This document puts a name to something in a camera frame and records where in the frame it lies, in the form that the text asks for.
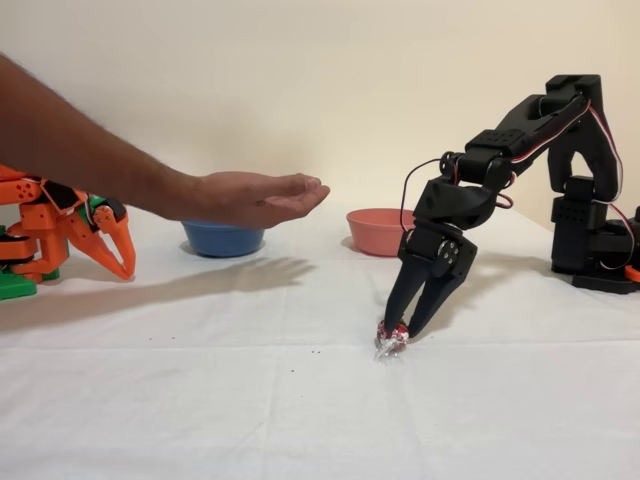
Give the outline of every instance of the blue bowl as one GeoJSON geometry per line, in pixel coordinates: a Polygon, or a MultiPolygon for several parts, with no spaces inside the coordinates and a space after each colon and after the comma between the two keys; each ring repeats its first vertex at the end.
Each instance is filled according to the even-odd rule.
{"type": "Polygon", "coordinates": [[[191,248],[205,257],[240,257],[260,248],[264,230],[217,223],[182,222],[191,248]]]}

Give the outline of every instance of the candy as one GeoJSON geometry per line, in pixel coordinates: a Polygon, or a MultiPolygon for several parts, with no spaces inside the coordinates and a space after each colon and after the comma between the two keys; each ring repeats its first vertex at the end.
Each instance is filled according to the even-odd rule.
{"type": "Polygon", "coordinates": [[[378,324],[376,335],[376,360],[381,360],[390,355],[397,356],[398,353],[407,348],[409,342],[409,330],[404,323],[399,323],[391,333],[384,328],[384,320],[378,324]]]}

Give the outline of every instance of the black robotic arm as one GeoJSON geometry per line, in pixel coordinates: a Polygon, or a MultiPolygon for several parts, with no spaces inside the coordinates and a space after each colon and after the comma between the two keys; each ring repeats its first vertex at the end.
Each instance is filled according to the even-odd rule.
{"type": "Polygon", "coordinates": [[[617,293],[640,288],[640,256],[634,255],[640,209],[633,220],[606,219],[622,188],[622,165],[603,110],[601,79],[562,75],[547,82],[546,90],[517,105],[496,129],[476,136],[464,153],[448,152],[440,159],[441,175],[427,183],[413,213],[414,227],[402,237],[402,266],[385,311],[387,333],[403,321],[424,285],[408,324],[410,337],[420,333],[473,264],[477,247],[463,231],[486,222],[501,191],[547,150],[551,187],[563,194],[552,213],[552,269],[572,274],[578,287],[617,293]],[[573,176],[575,153],[593,178],[573,176]]]}

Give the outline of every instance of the bowl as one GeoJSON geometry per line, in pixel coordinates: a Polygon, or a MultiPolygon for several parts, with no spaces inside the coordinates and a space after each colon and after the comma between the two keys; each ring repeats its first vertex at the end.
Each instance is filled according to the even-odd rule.
{"type": "Polygon", "coordinates": [[[264,230],[219,223],[182,222],[191,248],[203,257],[241,257],[260,248],[264,230]]]}
{"type": "MultiPolygon", "coordinates": [[[[413,213],[402,211],[405,227],[413,227],[413,213]]],[[[378,257],[395,257],[402,240],[399,208],[366,208],[347,215],[356,248],[378,257]]]]}

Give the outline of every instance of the hand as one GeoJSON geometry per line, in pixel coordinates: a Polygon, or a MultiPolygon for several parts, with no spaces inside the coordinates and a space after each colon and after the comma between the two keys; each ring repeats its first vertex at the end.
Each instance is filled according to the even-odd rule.
{"type": "Polygon", "coordinates": [[[305,217],[329,195],[329,187],[306,175],[271,177],[221,172],[201,177],[197,210],[202,220],[245,228],[272,228],[305,217]]]}

